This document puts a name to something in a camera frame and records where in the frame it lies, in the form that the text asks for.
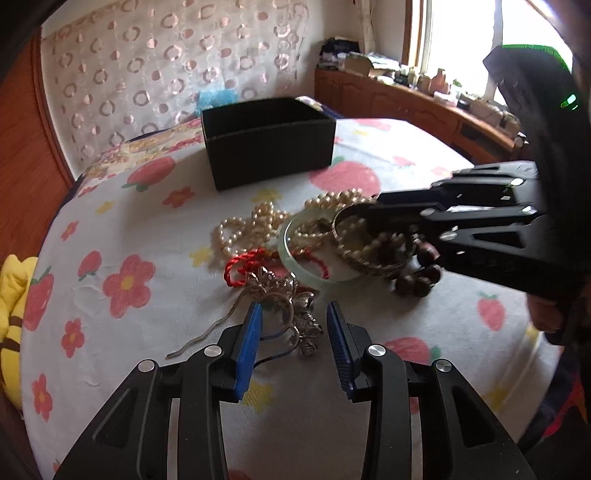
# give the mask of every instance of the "bangle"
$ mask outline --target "bangle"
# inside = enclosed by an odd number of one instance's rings
[[[335,217],[335,214],[335,210],[329,209],[314,208],[302,210],[300,213],[290,217],[289,220],[283,224],[277,238],[277,250],[283,266],[295,275],[298,282],[303,283],[314,290],[329,294],[340,293],[343,290],[348,290],[349,288],[360,285],[363,281],[362,275],[340,281],[320,278],[306,270],[296,261],[291,254],[287,243],[288,238],[294,235],[296,229],[302,223],[314,222],[321,219],[331,222]]]

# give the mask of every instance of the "window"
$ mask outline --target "window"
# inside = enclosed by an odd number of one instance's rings
[[[463,88],[484,95],[488,71],[482,60],[492,48],[495,0],[431,0],[431,41],[427,75],[445,69],[448,81],[458,79]],[[569,69],[573,55],[558,32],[526,0],[502,0],[503,43],[554,47]],[[504,104],[499,91],[495,100]]]

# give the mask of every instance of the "metal screw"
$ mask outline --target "metal screw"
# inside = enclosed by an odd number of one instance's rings
[[[449,372],[452,369],[452,365],[447,360],[437,360],[437,362],[435,362],[435,368],[440,372]]]
[[[155,365],[152,360],[142,360],[138,364],[138,370],[143,373],[152,371],[154,369],[154,367],[155,367]]]
[[[442,242],[449,242],[451,240],[454,240],[455,237],[457,237],[456,232],[443,232],[441,235],[439,235],[439,240],[441,240]]]
[[[533,208],[532,206],[527,206],[521,212],[526,215],[533,215],[533,214],[537,213],[538,211],[535,208]]]
[[[368,352],[372,356],[386,355],[386,349],[381,345],[370,345],[368,347]]]
[[[222,354],[222,348],[218,345],[209,345],[205,347],[203,353],[205,356],[220,356]]]

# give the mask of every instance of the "brown stripe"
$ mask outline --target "brown stripe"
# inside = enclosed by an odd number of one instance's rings
[[[8,326],[9,327],[22,327],[22,318],[12,316],[8,319]]]
[[[16,343],[11,338],[5,338],[4,341],[0,344],[0,349],[5,348],[6,350],[12,350],[13,352],[20,352],[21,345]]]

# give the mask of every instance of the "white wall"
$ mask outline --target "white wall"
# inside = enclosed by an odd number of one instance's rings
[[[400,0],[378,0],[391,2]],[[68,0],[43,24],[43,37],[60,27],[86,15],[97,8],[112,3],[112,0]],[[306,0],[310,12],[306,36],[301,48],[298,68],[298,95],[314,93],[314,67],[320,46],[326,38],[342,36],[359,39],[359,21],[353,0]]]
[[[378,51],[400,60],[404,42],[405,0],[376,0],[373,16]]]

